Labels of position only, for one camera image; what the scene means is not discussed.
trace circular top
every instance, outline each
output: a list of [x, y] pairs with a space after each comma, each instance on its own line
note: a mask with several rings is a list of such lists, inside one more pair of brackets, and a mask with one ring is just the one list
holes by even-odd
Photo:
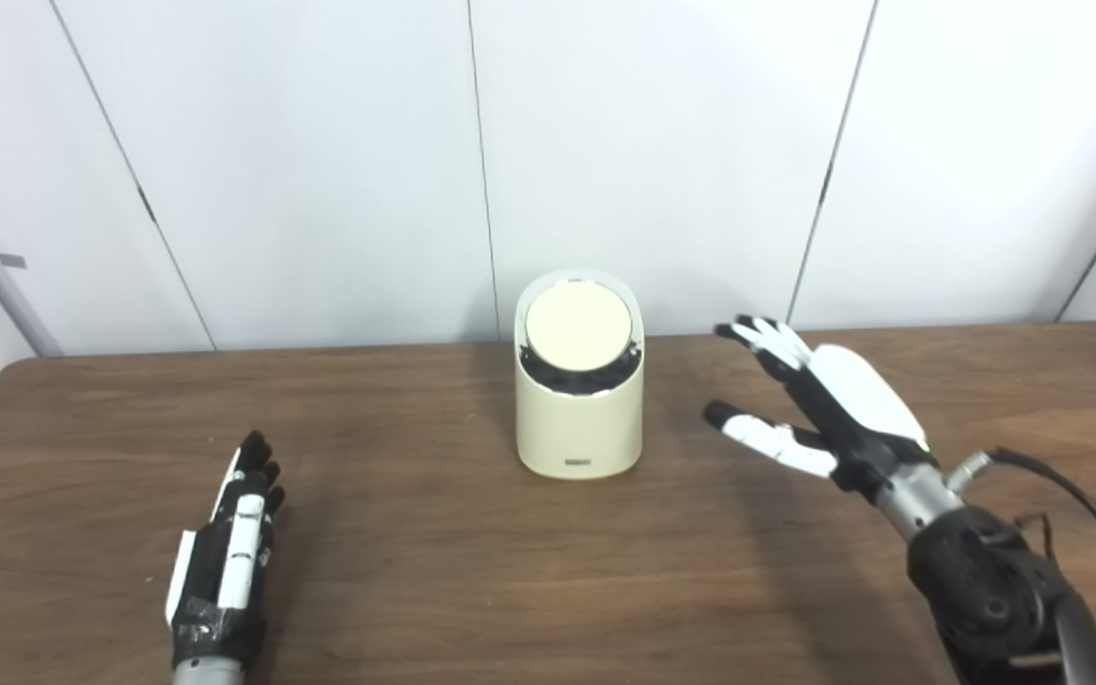
[[527, 309], [527, 343], [560, 369], [592, 370], [612, 364], [630, 336], [627, 305], [592, 281], [558, 283]]

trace robotic hand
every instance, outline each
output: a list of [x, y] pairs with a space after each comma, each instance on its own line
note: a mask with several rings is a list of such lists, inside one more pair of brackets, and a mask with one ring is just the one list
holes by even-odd
[[856, 352], [811, 350], [765, 318], [739, 317], [717, 333], [755, 352], [818, 433], [719, 400], [705, 420], [882, 511], [907, 544], [907, 575], [929, 603], [962, 685], [1096, 685], [1096, 624], [1084, 600], [1016, 526], [962, 502], [992, 456], [1016, 454], [979, 452], [944, 478], [916, 416]]
[[253, 430], [235, 452], [209, 523], [180, 537], [167, 620], [173, 685], [240, 685], [264, 642], [260, 600], [273, 551], [282, 469]]

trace cord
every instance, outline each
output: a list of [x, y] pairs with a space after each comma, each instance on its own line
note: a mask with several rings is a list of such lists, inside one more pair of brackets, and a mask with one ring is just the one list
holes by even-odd
[[993, 463], [1012, 465], [1013, 467], [1039, 473], [1039, 476], [1054, 481], [1057, 486], [1062, 487], [1069, 491], [1069, 494], [1077, 499], [1077, 502], [1082, 503], [1082, 506], [1088, 510], [1088, 513], [1092, 513], [1093, 517], [1096, 517], [1096, 502], [1093, 501], [1093, 498], [1080, 489], [1075, 482], [1065, 478], [1057, 469], [1051, 468], [1051, 465], [1043, 463], [1043, 460], [1023, 455], [1020, 452], [1006, 450], [1005, 447], [997, 447], [995, 452], [989, 452], [987, 456], [992, 457]]

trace black robotic finger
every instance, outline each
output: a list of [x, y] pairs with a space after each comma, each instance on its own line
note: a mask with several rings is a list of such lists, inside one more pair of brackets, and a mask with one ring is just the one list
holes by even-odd
[[260, 430], [253, 430], [248, 437], [243, 438], [243, 443], [240, 443], [240, 458], [236, 460], [235, 469], [243, 472], [256, 471], [265, 463], [269, 463], [271, 456], [273, 456], [273, 447], [264, 442], [264, 435]]
[[726, 339], [734, 340], [734, 342], [743, 343], [743, 345], [745, 345], [747, 347], [752, 346], [752, 345], [750, 345], [750, 342], [747, 342], [745, 338], [743, 338], [740, 334], [734, 333], [734, 327], [733, 327], [733, 324], [718, 323], [717, 326], [712, 327], [712, 331], [719, 338], [726, 338]]
[[735, 408], [730, 402], [712, 400], [704, 409], [704, 420], [713, 426], [713, 429], [721, 430], [721, 426], [726, 425], [727, 421], [730, 421], [735, 415], [743, 415], [745, 413], [743, 409]]
[[286, 489], [285, 487], [278, 486], [270, 490], [270, 493], [265, 495], [264, 499], [264, 513], [266, 515], [275, 515], [278, 509], [282, 507], [282, 502], [286, 502]]
[[277, 482], [277, 476], [282, 473], [282, 467], [277, 463], [269, 463], [261, 467], [261, 472], [264, 473], [264, 478], [270, 481], [270, 486]]

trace brown wood tabletop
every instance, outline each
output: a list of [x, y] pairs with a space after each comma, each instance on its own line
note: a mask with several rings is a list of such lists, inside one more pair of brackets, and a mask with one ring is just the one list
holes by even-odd
[[[1004, 445], [1096, 495], [1096, 324], [804, 334], [859, 351], [944, 467]], [[564, 482], [513, 446], [509, 343], [32, 359], [0, 374], [0, 684], [170, 681], [179, 532], [264, 430], [288, 491], [252, 684], [956, 682], [856, 494], [727, 442], [721, 398], [804, 424], [739, 345], [648, 343], [646, 447]], [[969, 499], [1047, 511], [1096, 615], [1096, 523], [1000, 467]]]

